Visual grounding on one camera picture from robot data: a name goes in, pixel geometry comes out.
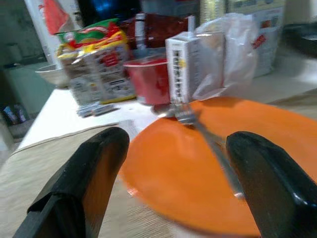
red cup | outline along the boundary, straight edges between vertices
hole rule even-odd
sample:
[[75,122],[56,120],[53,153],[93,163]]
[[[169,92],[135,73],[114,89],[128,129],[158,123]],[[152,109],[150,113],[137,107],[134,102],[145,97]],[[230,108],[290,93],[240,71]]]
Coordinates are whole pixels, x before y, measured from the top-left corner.
[[170,103],[166,56],[135,59],[127,61],[124,66],[140,103],[147,105]]

fork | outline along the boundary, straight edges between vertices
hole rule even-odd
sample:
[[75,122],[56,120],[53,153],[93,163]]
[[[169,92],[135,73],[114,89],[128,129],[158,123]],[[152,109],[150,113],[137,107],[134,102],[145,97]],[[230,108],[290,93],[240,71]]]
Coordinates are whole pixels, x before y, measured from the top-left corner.
[[191,109],[188,103],[174,104],[174,111],[175,116],[180,123],[186,126],[193,126],[203,135],[210,149],[214,151],[216,158],[233,189],[234,196],[237,198],[244,198],[242,186],[235,171],[230,166],[228,155],[225,150],[225,139],[209,132],[206,127],[197,119],[194,111]]

orange plate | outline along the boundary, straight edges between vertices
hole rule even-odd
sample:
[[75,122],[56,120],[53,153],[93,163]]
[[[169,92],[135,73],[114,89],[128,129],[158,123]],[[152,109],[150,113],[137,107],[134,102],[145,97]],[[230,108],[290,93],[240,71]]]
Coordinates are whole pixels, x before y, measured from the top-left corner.
[[[316,121],[229,97],[192,107],[218,135],[251,131],[283,147],[317,181]],[[202,136],[175,120],[159,119],[131,142],[121,175],[137,197],[172,220],[212,233],[260,234],[247,203],[233,196]]]

white table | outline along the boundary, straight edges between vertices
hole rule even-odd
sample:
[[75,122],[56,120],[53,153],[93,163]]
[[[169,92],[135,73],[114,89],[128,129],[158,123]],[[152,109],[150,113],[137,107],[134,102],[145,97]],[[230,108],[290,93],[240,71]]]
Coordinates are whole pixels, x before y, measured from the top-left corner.
[[[236,96],[270,103],[317,88],[317,60],[282,52],[273,73],[255,78],[245,92]],[[98,117],[81,118],[69,90],[55,89],[36,118],[19,148],[64,134],[98,125],[133,120],[138,132],[154,122],[157,117],[149,106],[137,101],[118,103],[119,110]]]

white bowl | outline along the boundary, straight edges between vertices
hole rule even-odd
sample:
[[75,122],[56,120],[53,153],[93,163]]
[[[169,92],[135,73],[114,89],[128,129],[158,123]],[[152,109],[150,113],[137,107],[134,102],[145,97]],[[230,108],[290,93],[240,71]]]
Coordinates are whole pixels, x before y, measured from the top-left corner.
[[69,86],[69,78],[64,69],[56,69],[56,64],[41,67],[35,71],[47,82],[63,88]]

